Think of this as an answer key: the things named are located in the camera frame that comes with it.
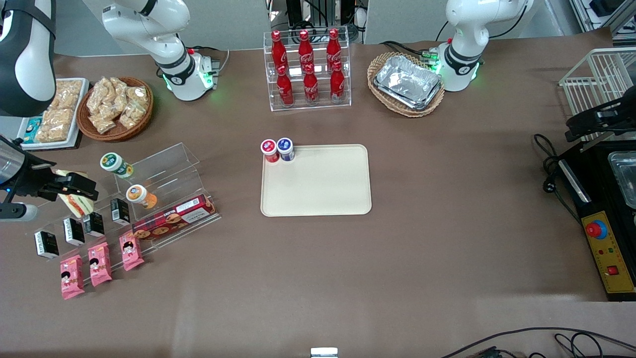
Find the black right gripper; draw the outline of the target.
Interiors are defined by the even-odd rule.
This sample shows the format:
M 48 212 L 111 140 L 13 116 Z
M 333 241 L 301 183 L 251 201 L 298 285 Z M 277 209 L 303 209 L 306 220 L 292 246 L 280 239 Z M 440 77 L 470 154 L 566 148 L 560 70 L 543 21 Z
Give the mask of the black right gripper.
M 85 173 L 53 172 L 57 163 L 44 160 L 29 152 L 25 152 L 23 165 L 14 183 L 14 194 L 22 197 L 39 197 L 54 202 L 57 193 L 50 192 L 49 185 L 57 183 L 64 186 L 61 195 L 77 195 L 96 201 L 98 190 L 96 183 L 89 183 Z

